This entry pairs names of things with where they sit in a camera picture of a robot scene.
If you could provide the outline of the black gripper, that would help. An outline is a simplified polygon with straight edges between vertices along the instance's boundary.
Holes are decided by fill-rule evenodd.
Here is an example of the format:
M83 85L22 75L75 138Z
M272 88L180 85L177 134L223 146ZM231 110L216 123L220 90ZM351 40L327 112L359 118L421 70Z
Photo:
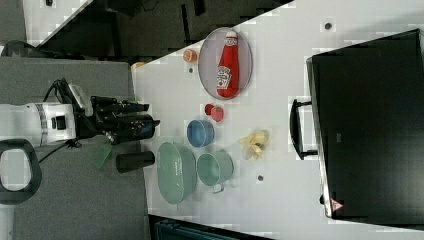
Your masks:
M116 98L91 96L90 106L93 110L91 116L87 116L82 108L75 111L77 139L89 139L109 131L112 124L107 123L107 120L112 117L112 114L102 109L117 103ZM122 113L147 112L149 109L148 104L136 102L122 102L121 106ZM153 119L148 114L124 117L118 127L118 136L133 140L149 139L154 136L159 124L159 120Z

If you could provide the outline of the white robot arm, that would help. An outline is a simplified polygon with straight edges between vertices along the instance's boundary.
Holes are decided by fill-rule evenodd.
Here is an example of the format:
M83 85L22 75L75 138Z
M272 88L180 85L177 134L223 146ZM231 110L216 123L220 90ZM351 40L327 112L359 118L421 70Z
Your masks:
M34 147L106 136L110 143L149 139L160 122L147 104L93 96L88 109L73 103L28 103L1 106L1 138L25 139Z

